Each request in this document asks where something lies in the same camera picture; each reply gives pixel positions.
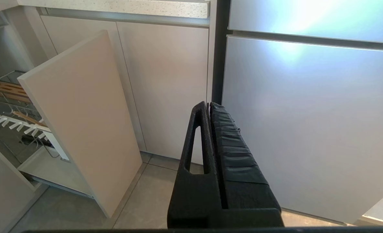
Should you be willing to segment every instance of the floor tile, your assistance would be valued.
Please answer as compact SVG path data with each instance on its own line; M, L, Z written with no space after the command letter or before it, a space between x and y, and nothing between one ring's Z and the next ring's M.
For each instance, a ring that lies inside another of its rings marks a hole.
M106 220L95 200L49 187L11 233L24 230L98 229Z
M167 211L177 172L148 164L114 228L167 228Z
M149 164L153 164L159 167L168 168L172 170L178 170L180 161L174 158L168 158L160 155L153 155L150 159ZM192 174L204 174L203 166L195 163L191 163L190 172Z
M143 162L145 163L150 162L150 158L151 156L153 156L153 154L148 152L143 152L143 151L140 151L140 155L141 155L141 158L143 159Z
M341 225L324 221L317 218L282 211L282 219L285 227L340 227Z

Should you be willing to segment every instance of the refrigerator door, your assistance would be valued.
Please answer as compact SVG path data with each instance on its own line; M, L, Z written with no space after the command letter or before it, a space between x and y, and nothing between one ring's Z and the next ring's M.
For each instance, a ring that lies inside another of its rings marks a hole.
M383 198L383 51L230 36L223 105L283 208L353 223Z
M383 42L383 0L232 0L229 28Z

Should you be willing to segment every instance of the countertop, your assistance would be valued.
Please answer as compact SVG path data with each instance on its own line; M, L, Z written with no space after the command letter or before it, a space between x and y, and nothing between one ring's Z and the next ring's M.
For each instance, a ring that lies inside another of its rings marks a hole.
M210 4L210 1L206 0L17 0L17 2L22 6L187 18L208 18Z

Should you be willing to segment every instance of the freezer drawer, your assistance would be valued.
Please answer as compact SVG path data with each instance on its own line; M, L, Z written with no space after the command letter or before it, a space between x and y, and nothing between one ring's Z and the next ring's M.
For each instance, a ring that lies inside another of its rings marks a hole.
M232 0L229 28L383 42L383 0Z
M283 208L353 223L383 198L383 51L228 37L222 103Z

